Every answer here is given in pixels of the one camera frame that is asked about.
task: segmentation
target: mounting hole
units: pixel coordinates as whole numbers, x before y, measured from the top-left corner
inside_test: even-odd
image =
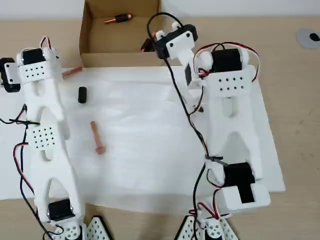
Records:
[[[309,37],[314,42],[319,42],[320,41],[320,37],[316,33],[311,33]]]

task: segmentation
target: screw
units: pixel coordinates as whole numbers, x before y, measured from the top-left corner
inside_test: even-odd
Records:
[[[96,144],[96,149],[95,151],[101,155],[104,154],[106,152],[106,147],[102,145],[99,133],[98,133],[98,127],[95,121],[91,121],[91,129],[93,131],[93,135],[94,135],[94,140],[95,140],[95,144]]]

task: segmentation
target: white paper sheet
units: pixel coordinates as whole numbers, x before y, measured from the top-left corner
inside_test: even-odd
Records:
[[[183,81],[183,69],[174,67],[173,70],[176,80]],[[86,104],[78,103],[81,86],[87,87]],[[87,68],[61,82],[59,87],[71,132],[71,139],[67,141],[68,154],[87,203],[171,214],[184,214],[191,208],[192,191],[204,163],[204,151],[189,126],[178,97],[168,100],[173,85],[166,67]],[[0,101],[0,117],[14,118],[21,109],[23,94],[9,94],[1,89]],[[253,83],[252,107],[261,143],[264,181],[269,191],[284,191],[258,81]],[[195,114],[193,120],[206,135],[203,114]],[[90,121],[97,122],[107,147],[104,155],[95,152]],[[21,125],[0,124],[0,199],[21,197],[12,149],[22,141],[23,131]],[[228,144],[235,150],[226,150],[225,159],[230,162],[245,159],[246,148],[237,143],[236,136]],[[25,147],[27,177],[31,157]],[[205,196],[212,191],[204,177],[197,193]],[[65,195],[54,182],[50,196]]]

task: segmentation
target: brown cardboard box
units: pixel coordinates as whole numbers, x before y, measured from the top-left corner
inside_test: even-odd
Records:
[[[86,0],[79,50],[85,67],[161,66],[155,52],[140,52],[148,38],[147,22],[160,8],[159,0]],[[104,24],[119,14],[132,14],[130,21]],[[150,29],[158,31],[162,18]]]

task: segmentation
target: wooden table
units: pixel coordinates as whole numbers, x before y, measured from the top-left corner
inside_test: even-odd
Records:
[[[320,49],[301,48],[296,32],[320,30],[320,17],[189,18],[200,35],[196,47],[234,41],[261,55],[260,84],[280,159],[285,193],[271,206],[230,219],[242,240],[320,238]],[[43,33],[76,67],[80,21],[0,21],[1,56],[34,46]],[[22,200],[0,201],[3,239],[41,239],[41,229]],[[173,240],[182,216],[145,214],[88,205],[86,220],[102,214],[117,240]]]

